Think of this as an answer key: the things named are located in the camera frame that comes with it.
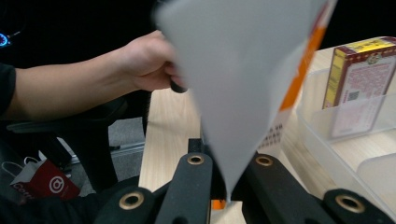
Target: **table surface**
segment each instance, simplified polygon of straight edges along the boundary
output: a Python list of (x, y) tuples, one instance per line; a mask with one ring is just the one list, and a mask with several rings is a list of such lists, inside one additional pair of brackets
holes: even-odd
[[(332, 49), (318, 50), (309, 72), (329, 68), (331, 58)], [(297, 121), (294, 108), (281, 140), (279, 159), (311, 194), (321, 198), (336, 185), (299, 141)], [(189, 138), (198, 137), (199, 115), (188, 91), (152, 93), (139, 186), (154, 191), (170, 181), (180, 157), (187, 153)], [(212, 212), (211, 223), (246, 223), (241, 203)]]

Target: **cardboard box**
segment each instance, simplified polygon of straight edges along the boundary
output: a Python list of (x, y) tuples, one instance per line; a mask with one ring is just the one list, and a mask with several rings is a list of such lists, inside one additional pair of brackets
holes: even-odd
[[(333, 137), (370, 130), (395, 66), (395, 37), (378, 37), (334, 49), (323, 102), (323, 108), (340, 107), (334, 118)], [(378, 101), (364, 101), (375, 97)]]

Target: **red paper bag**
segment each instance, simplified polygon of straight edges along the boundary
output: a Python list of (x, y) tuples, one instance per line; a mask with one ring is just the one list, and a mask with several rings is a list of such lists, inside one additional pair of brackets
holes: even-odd
[(27, 162), (10, 186), (27, 199), (59, 196), (68, 200), (79, 195), (79, 188), (48, 160)]

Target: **black shirt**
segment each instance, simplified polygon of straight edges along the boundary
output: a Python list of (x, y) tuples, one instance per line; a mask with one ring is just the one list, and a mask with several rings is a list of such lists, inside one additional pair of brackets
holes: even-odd
[(11, 101), (15, 90), (15, 68), (0, 63), (0, 115), (3, 114)]

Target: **clear plastic container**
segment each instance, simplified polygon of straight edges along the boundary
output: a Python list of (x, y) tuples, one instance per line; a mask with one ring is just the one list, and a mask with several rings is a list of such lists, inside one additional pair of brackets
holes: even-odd
[(339, 188), (396, 220), (396, 81), (387, 95), (322, 109), (328, 76), (324, 69), (305, 79), (297, 106), (301, 140)]

